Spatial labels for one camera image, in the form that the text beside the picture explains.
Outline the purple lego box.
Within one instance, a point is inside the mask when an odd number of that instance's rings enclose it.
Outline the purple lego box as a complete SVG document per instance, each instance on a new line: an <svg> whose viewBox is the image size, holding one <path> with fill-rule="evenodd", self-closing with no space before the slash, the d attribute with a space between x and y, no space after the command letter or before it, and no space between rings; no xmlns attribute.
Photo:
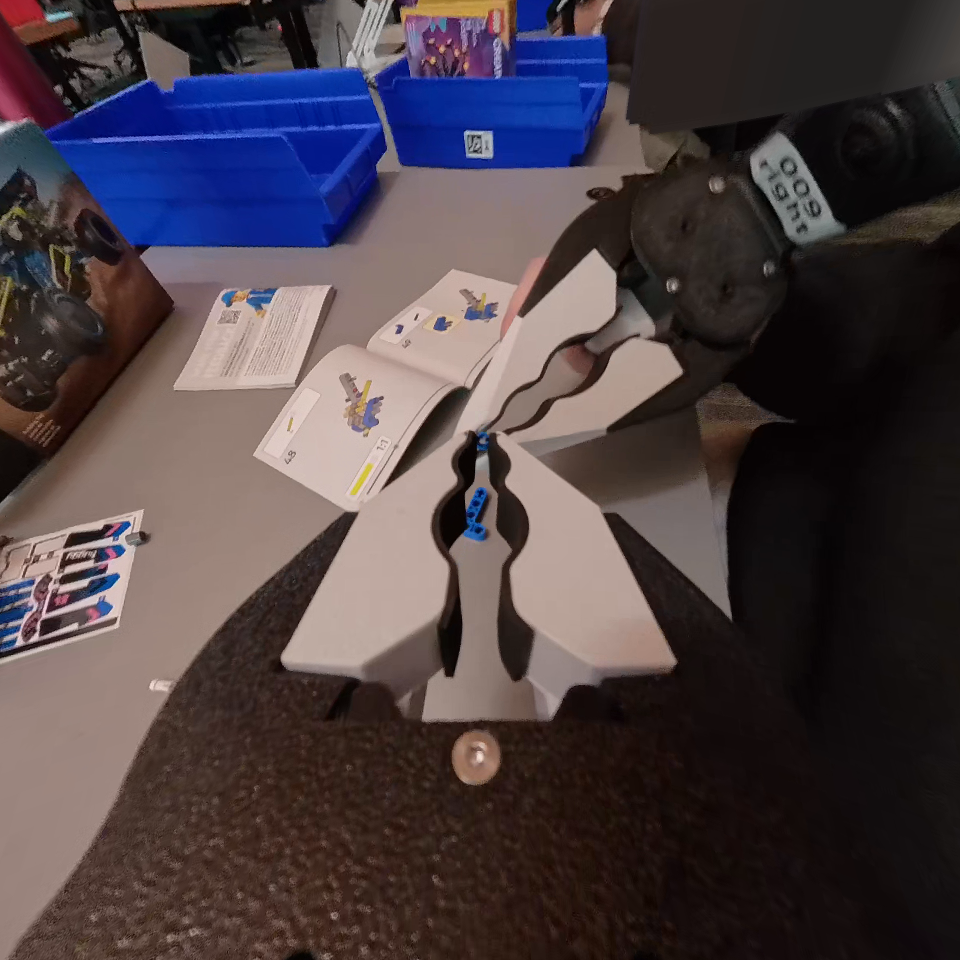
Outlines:
<svg viewBox="0 0 960 960"><path fill-rule="evenodd" d="M517 74L514 1L421 1L400 11L413 79L503 79Z"/></svg>

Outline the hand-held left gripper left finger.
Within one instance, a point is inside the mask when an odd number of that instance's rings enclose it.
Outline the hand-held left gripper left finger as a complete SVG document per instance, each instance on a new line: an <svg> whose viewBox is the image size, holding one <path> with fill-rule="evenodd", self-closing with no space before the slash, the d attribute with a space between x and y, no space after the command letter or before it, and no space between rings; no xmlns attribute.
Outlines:
<svg viewBox="0 0 960 960"><path fill-rule="evenodd" d="M455 671L463 615L451 546L466 528L474 432L460 432L352 518L280 656L294 674L384 691L418 719L428 682Z"/></svg>

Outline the maroon panel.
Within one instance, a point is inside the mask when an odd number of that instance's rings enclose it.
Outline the maroon panel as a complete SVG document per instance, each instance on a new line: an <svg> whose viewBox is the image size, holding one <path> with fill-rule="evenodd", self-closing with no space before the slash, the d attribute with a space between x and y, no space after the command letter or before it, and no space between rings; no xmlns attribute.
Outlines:
<svg viewBox="0 0 960 960"><path fill-rule="evenodd" d="M54 90L13 28L1 18L1 118L30 119L47 130L71 119Z"/></svg>

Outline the person's right hand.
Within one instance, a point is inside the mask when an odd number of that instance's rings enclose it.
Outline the person's right hand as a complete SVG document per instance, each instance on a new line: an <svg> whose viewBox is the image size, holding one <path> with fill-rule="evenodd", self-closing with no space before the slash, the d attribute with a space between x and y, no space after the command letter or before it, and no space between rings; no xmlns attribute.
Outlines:
<svg viewBox="0 0 960 960"><path fill-rule="evenodd" d="M546 259L547 257L545 255L534 257L528 262L523 270L522 276L513 290L510 300L503 312L500 325L501 341L506 337L512 323L517 318L523 304L530 294L531 289L533 288L538 276L546 264Z"/></svg>

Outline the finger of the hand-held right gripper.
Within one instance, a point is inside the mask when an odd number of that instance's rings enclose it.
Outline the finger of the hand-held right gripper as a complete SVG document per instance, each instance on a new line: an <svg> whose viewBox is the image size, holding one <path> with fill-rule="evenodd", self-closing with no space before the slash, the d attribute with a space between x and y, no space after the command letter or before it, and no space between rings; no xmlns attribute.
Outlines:
<svg viewBox="0 0 960 960"><path fill-rule="evenodd" d="M511 399L539 383L551 358L590 339L618 311L617 272L594 249L540 301L514 318L465 404L458 432L489 430Z"/></svg>
<svg viewBox="0 0 960 960"><path fill-rule="evenodd" d="M678 380L683 367L663 342L631 337L600 355L576 389L542 403L505 431L518 445L582 445Z"/></svg>

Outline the dark lego set box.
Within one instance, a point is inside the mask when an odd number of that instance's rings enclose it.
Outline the dark lego set box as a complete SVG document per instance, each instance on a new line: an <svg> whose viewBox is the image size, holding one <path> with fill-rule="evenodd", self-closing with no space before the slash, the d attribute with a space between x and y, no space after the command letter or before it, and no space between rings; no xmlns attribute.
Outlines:
<svg viewBox="0 0 960 960"><path fill-rule="evenodd" d="M173 310L42 129L2 122L2 436L50 456Z"/></svg>

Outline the blue plastic bin white label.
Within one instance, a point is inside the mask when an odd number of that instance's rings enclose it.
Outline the blue plastic bin white label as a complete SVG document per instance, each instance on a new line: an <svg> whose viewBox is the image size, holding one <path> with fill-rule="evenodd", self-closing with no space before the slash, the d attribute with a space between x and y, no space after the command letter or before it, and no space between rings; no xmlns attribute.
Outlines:
<svg viewBox="0 0 960 960"><path fill-rule="evenodd" d="M376 76L402 165L438 169L548 169L588 149L608 89L607 42L521 38L507 78L411 78L406 59Z"/></svg>

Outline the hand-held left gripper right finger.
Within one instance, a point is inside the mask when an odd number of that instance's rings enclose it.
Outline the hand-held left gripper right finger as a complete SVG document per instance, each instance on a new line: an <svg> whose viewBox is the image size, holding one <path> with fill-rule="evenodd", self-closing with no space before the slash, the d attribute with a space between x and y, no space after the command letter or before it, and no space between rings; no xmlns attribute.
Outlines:
<svg viewBox="0 0 960 960"><path fill-rule="evenodd" d="M529 682L538 719L577 687L677 666L618 543L624 527L503 433L488 439L496 529L509 546L497 611L500 659Z"/></svg>

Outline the open lego instruction booklet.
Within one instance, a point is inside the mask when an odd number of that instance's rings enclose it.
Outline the open lego instruction booklet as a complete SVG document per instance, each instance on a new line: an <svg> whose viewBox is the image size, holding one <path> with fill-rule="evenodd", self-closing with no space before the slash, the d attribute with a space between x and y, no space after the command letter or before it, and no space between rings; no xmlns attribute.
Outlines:
<svg viewBox="0 0 960 960"><path fill-rule="evenodd" d="M387 484L434 411L474 388L496 352L515 284L450 270L365 346L320 358L254 457L336 507Z"/></svg>

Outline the lego sticker sheet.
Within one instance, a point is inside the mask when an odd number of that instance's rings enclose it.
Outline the lego sticker sheet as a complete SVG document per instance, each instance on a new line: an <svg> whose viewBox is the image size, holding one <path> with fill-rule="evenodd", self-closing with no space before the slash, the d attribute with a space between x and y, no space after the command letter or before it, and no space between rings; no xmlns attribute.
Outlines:
<svg viewBox="0 0 960 960"><path fill-rule="evenodd" d="M53 533L2 537L1 661L90 639L118 628L138 547L143 510Z"/></svg>

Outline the white metal frame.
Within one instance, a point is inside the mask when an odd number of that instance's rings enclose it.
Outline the white metal frame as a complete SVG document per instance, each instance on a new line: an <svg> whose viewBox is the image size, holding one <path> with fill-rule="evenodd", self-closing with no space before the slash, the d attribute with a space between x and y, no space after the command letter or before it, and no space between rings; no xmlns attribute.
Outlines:
<svg viewBox="0 0 960 960"><path fill-rule="evenodd" d="M344 66L371 76L395 62L402 42L385 38L387 28L399 22L399 2L355 2L361 9L352 37L346 40Z"/></svg>

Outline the person's black trousers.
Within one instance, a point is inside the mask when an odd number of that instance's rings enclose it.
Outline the person's black trousers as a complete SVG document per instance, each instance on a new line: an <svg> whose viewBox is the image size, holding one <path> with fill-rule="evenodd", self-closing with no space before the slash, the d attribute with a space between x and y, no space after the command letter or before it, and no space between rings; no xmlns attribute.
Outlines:
<svg viewBox="0 0 960 960"><path fill-rule="evenodd" d="M958 958L958 416L757 429L726 519L735 622L803 716L904 958Z"/></svg>

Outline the closed leaflet with minifigure print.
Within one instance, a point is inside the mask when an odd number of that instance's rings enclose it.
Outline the closed leaflet with minifigure print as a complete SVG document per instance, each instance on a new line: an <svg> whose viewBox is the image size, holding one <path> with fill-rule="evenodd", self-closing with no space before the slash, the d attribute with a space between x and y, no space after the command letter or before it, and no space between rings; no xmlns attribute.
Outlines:
<svg viewBox="0 0 960 960"><path fill-rule="evenodd" d="M330 285L223 289L174 390L294 388L334 299Z"/></svg>

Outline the person's right forearm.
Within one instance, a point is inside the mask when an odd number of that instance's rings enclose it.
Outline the person's right forearm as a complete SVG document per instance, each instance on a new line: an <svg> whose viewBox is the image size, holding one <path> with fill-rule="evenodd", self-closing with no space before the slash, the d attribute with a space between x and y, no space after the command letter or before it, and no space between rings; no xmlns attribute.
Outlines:
<svg viewBox="0 0 960 960"><path fill-rule="evenodd" d="M777 319L771 409L803 422L886 401L958 329L959 227L936 239L826 247L794 262Z"/></svg>

